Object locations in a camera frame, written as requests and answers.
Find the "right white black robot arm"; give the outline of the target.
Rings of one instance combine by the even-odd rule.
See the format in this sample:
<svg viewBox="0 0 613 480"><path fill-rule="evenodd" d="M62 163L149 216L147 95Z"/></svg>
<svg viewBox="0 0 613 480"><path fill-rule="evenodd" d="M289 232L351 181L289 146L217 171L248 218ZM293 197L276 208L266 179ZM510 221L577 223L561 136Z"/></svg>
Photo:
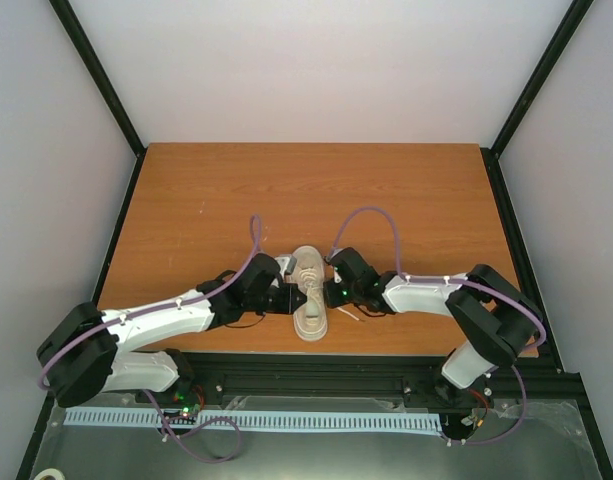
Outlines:
<svg viewBox="0 0 613 480"><path fill-rule="evenodd" d="M335 250L326 263L333 269L324 283L331 308L351 304L370 316L414 312L456 321L466 341L441 366L439 386L465 390L546 340L538 308L486 264L443 277L379 274L350 247Z"/></svg>

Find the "beige lace sneaker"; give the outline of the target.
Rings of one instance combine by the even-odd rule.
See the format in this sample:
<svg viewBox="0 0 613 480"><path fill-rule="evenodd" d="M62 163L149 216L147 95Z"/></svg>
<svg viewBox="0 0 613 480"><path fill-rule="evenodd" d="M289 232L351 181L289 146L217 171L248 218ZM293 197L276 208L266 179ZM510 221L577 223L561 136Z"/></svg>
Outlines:
<svg viewBox="0 0 613 480"><path fill-rule="evenodd" d="M315 247L308 245L298 247L292 256L296 265L290 278L306 296L306 303L293 314L294 328L302 340L319 341L326 335L328 328L324 260Z"/></svg>

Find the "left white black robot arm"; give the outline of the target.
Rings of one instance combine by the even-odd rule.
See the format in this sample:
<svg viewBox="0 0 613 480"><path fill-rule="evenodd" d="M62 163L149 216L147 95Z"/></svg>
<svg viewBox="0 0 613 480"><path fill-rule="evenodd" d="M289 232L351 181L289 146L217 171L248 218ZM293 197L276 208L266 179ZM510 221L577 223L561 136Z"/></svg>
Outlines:
<svg viewBox="0 0 613 480"><path fill-rule="evenodd" d="M292 315L306 302L287 282L292 255L258 253L240 271L203 282L176 297L125 309L75 306L37 350L38 384L59 406L79 406L103 392L150 390L172 402L187 400L194 378L166 351L143 347L165 339L237 323L246 313Z"/></svg>

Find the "white shoelace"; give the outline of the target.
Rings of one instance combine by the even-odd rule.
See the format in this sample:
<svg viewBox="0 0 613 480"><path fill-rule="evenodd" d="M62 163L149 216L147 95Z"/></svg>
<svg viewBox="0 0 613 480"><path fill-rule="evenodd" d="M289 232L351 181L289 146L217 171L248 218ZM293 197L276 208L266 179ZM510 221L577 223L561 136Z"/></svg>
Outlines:
<svg viewBox="0 0 613 480"><path fill-rule="evenodd" d="M316 321L324 321L328 309L338 310L359 321L357 315L344 308L348 292L342 287L342 278L337 269L333 270L332 278L325 279L323 269L306 267L298 274L298 286L306 295L306 303L297 310L297 315L307 325L313 326Z"/></svg>

